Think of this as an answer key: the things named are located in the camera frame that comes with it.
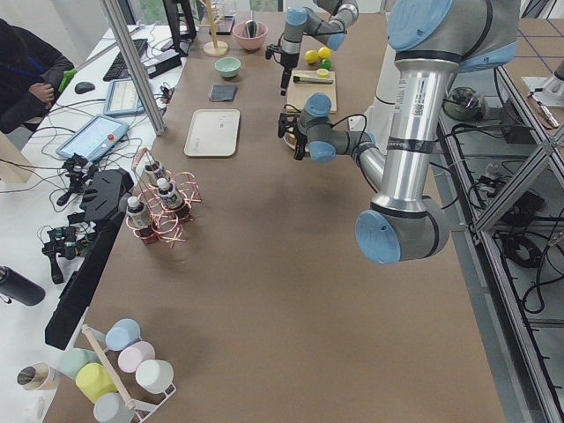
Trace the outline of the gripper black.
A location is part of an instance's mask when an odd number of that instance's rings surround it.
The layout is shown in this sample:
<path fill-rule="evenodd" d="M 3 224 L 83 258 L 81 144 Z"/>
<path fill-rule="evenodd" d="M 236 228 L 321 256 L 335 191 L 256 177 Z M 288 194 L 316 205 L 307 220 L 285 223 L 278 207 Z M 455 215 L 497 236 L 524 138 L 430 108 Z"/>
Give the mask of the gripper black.
<path fill-rule="evenodd" d="M 286 90 L 292 76 L 292 70 L 295 69 L 299 63 L 299 54 L 282 51 L 280 54 L 280 63 L 284 68 L 280 81 L 280 94 L 286 95 Z"/>
<path fill-rule="evenodd" d="M 295 160 L 303 160 L 304 152 L 309 152 L 307 136 L 296 130 L 293 133 L 293 147 L 294 147 L 293 158 Z"/>

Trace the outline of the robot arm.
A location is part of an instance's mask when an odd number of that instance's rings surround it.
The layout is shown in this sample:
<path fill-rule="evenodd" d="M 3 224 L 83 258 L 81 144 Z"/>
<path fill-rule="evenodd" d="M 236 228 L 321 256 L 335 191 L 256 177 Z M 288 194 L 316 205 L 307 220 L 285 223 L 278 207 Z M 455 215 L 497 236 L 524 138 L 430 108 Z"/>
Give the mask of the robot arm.
<path fill-rule="evenodd" d="M 279 62 L 283 67 L 280 94 L 285 95 L 292 71 L 298 65 L 301 43 L 305 35 L 314 38 L 330 50 L 337 51 L 347 29 L 358 19 L 356 1 L 315 1 L 315 5 L 330 14 L 323 20 L 309 7 L 290 7 L 286 12 L 284 32 L 278 42 Z"/>
<path fill-rule="evenodd" d="M 387 37 L 399 72 L 384 149 L 368 130 L 338 130 L 330 99 L 311 95 L 290 124 L 294 156 L 327 162 L 350 156 L 374 186 L 369 208 L 355 224 L 362 253 L 375 263 L 427 258 L 442 250 L 449 226 L 441 207 L 424 194 L 447 87 L 463 72 L 508 63 L 516 53 L 517 1 L 399 1 Z"/>

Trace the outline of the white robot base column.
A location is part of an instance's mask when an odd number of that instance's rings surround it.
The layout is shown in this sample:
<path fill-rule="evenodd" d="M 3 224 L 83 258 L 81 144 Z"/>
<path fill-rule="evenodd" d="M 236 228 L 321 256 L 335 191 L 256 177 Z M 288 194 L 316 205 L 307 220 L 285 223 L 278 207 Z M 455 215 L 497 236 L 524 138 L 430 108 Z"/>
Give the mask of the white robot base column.
<path fill-rule="evenodd" d="M 387 143 L 397 99 L 399 70 L 395 65 L 396 51 L 386 46 L 380 76 L 371 106 L 364 113 L 367 118 L 367 132 L 375 137 L 378 150 L 387 154 Z"/>

